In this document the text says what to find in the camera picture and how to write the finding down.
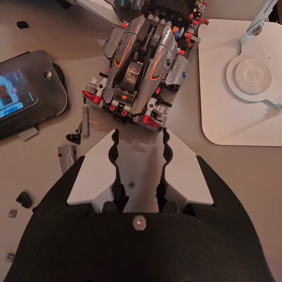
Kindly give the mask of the lego car model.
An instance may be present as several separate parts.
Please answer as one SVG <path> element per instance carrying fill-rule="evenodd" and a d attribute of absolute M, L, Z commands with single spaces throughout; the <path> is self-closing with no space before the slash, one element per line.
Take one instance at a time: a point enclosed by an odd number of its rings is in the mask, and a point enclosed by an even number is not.
<path fill-rule="evenodd" d="M 114 1 L 122 26 L 103 46 L 110 62 L 100 82 L 92 77 L 82 91 L 83 102 L 122 123 L 161 132 L 172 105 L 161 98 L 163 88 L 177 94 L 188 76 L 200 38 L 194 35 L 208 3 L 193 1 Z"/>

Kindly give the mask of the clear round disc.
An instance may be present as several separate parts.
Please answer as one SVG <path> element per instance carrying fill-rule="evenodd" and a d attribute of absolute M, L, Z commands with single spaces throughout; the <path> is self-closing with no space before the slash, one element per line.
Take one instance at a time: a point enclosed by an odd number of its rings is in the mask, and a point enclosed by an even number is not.
<path fill-rule="evenodd" d="M 245 93 L 257 95 L 267 91 L 272 83 L 270 68 L 258 59 L 245 59 L 234 69 L 237 86 Z"/>

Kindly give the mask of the long grey lego wedge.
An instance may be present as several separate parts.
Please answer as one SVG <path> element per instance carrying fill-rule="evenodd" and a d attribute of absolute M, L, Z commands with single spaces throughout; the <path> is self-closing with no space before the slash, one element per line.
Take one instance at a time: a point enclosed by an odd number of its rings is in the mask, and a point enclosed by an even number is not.
<path fill-rule="evenodd" d="M 88 106 L 82 107 L 82 136 L 90 136 Z"/>

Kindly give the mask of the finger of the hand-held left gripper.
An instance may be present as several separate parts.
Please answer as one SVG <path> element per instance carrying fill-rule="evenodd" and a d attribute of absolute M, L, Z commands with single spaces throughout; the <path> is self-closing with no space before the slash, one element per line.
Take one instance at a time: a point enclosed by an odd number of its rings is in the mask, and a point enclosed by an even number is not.
<path fill-rule="evenodd" d="M 122 21 L 115 10 L 114 0 L 76 0 L 76 2 L 115 26 L 122 26 Z"/>

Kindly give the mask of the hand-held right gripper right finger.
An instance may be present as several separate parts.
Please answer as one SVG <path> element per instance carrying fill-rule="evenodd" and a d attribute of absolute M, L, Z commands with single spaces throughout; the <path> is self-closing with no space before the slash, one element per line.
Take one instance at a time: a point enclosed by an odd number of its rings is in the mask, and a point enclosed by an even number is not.
<path fill-rule="evenodd" d="M 171 130 L 163 129 L 165 164 L 156 189 L 159 212 L 172 202 L 177 212 L 188 204 L 212 206 L 214 201 L 204 178 L 196 153 Z"/>

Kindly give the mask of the light grey flat lego piece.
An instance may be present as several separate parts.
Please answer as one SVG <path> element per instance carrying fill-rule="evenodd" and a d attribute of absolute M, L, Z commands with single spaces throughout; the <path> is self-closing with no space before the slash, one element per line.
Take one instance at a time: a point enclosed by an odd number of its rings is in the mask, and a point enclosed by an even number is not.
<path fill-rule="evenodd" d="M 27 129 L 19 132 L 18 136 L 22 141 L 26 141 L 26 140 L 30 139 L 31 137 L 35 136 L 38 133 L 39 133 L 39 131 L 37 130 L 37 128 L 35 126 L 32 126 L 30 128 L 27 128 Z"/>

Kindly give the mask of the grey curved lego panel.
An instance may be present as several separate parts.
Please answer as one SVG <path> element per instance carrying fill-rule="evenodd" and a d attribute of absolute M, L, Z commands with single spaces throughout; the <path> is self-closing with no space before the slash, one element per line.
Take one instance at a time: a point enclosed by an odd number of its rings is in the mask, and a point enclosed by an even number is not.
<path fill-rule="evenodd" d="M 58 147 L 58 157 L 61 171 L 64 174 L 75 163 L 76 146 Z"/>

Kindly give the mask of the dark curved lego slope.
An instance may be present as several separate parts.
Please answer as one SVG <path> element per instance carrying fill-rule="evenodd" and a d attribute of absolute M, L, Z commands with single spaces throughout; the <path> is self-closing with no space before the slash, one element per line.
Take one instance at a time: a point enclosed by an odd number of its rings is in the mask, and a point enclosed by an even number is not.
<path fill-rule="evenodd" d="M 30 209 L 33 204 L 32 199 L 25 191 L 20 193 L 20 195 L 16 198 L 16 202 L 26 209 Z"/>

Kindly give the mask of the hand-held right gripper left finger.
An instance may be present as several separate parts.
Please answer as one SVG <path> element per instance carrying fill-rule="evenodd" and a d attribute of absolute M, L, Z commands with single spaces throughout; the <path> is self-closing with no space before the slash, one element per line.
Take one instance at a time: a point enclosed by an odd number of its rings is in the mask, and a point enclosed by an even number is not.
<path fill-rule="evenodd" d="M 101 212 L 106 202 L 113 202 L 123 212 L 129 200 L 121 183 L 116 160 L 119 130 L 114 129 L 90 149 L 84 157 L 67 199 L 69 205 L 90 203 Z"/>

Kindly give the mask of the black lego pin connector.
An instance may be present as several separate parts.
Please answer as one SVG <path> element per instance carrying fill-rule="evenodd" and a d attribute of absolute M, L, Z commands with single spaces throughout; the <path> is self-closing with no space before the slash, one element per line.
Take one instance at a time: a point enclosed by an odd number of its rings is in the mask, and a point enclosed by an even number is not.
<path fill-rule="evenodd" d="M 80 145 L 80 143 L 81 143 L 81 135 L 80 135 L 80 134 L 67 134 L 67 135 L 65 136 L 65 138 L 66 138 L 68 141 L 70 141 L 70 142 L 72 142 L 72 143 L 75 143 L 75 144 L 77 144 L 77 145 Z"/>

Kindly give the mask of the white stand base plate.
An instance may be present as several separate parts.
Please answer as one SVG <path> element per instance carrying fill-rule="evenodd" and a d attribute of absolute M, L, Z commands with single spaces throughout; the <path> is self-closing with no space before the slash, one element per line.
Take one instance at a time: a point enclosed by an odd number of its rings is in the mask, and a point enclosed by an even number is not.
<path fill-rule="evenodd" d="M 258 36 L 245 35 L 250 21 L 210 19 L 198 35 L 202 129 L 218 145 L 281 147 L 281 25 L 266 22 Z M 258 59 L 271 70 L 272 83 L 261 94 L 243 92 L 234 69 Z"/>

